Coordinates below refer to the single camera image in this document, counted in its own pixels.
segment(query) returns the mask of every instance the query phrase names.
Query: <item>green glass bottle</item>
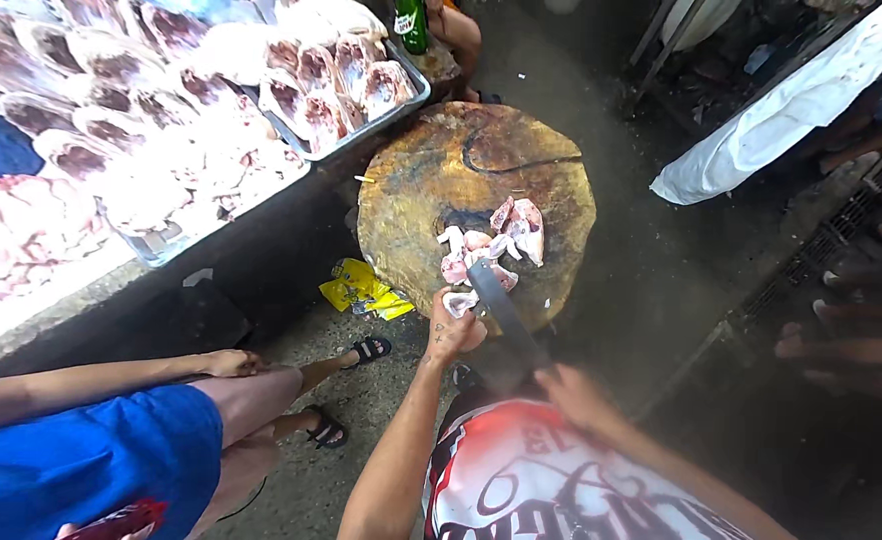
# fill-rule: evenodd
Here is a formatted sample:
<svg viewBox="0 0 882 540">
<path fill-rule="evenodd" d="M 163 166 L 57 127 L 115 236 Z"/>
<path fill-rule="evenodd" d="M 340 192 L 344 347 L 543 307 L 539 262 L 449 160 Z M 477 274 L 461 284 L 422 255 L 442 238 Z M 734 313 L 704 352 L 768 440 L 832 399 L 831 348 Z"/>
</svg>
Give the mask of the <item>green glass bottle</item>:
<svg viewBox="0 0 882 540">
<path fill-rule="evenodd" d="M 424 0 L 394 0 L 394 33 L 412 55 L 428 52 L 428 20 Z"/>
</svg>

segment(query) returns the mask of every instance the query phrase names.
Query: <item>meat cleaver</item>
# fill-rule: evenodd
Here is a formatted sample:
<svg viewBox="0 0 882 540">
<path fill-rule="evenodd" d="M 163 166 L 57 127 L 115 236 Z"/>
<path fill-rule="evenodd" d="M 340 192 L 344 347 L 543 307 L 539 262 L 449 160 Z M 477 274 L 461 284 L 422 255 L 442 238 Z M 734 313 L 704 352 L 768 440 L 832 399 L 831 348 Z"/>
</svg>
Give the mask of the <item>meat cleaver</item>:
<svg viewBox="0 0 882 540">
<path fill-rule="evenodd" d="M 514 350 L 518 358 L 525 362 L 531 369 L 548 369 L 554 364 L 551 357 L 538 346 L 518 318 L 518 311 L 514 303 L 507 297 L 507 292 L 502 287 L 498 277 L 491 270 L 493 264 L 489 258 L 482 257 L 468 268 L 468 280 L 480 302 L 497 321 L 504 337 Z"/>
</svg>

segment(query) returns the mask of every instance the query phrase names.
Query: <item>forearm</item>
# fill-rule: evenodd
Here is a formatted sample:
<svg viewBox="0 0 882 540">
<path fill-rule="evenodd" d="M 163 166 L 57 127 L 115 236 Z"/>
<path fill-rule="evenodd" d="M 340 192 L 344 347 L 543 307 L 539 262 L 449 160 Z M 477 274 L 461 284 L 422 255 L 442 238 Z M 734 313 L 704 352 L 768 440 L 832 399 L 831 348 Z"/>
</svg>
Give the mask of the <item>forearm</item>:
<svg viewBox="0 0 882 540">
<path fill-rule="evenodd" d="M 339 540 L 405 540 L 420 509 L 435 448 L 435 417 L 444 366 L 422 359 L 398 412 L 351 491 Z"/>
<path fill-rule="evenodd" d="M 630 423 L 593 431 L 612 449 L 658 473 L 755 540 L 795 538 L 753 502 Z"/>
<path fill-rule="evenodd" d="M 0 378 L 0 427 L 198 373 L 194 356 L 74 366 Z"/>
</svg>

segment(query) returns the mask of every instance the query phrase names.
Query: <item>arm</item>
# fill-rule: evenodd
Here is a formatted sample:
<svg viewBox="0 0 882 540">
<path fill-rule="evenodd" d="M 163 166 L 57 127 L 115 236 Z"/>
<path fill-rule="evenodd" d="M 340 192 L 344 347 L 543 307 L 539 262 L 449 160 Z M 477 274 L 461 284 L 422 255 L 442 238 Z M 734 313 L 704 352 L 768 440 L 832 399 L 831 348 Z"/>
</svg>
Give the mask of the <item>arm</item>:
<svg viewBox="0 0 882 540">
<path fill-rule="evenodd" d="M 570 423 L 685 490 L 755 540 L 795 540 L 750 500 L 639 431 L 585 374 L 561 364 L 556 368 L 554 374 L 542 371 L 535 376 Z"/>
<path fill-rule="evenodd" d="M 252 375 L 260 360 L 244 350 L 68 367 L 0 378 L 0 427 L 195 374 Z"/>
<path fill-rule="evenodd" d="M 377 441 L 351 491 L 338 540 L 408 540 L 411 537 L 411 528 L 420 511 L 425 473 L 435 448 L 435 418 L 442 376 L 471 334 L 483 332 L 475 326 L 483 328 L 474 313 L 468 312 L 460 319 L 447 313 L 441 297 L 448 290 L 446 287 L 434 295 L 427 350 L 404 401 Z"/>
</svg>

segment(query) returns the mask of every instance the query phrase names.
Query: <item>white cloth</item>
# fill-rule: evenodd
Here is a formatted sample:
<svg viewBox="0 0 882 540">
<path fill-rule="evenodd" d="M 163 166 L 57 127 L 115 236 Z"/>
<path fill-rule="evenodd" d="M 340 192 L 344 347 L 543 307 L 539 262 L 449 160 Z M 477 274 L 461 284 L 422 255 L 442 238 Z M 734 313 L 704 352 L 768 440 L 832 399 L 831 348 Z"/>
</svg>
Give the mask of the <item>white cloth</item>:
<svg viewBox="0 0 882 540">
<path fill-rule="evenodd" d="M 734 190 L 827 126 L 882 73 L 882 4 L 830 47 L 669 163 L 651 190 L 690 205 Z"/>
</svg>

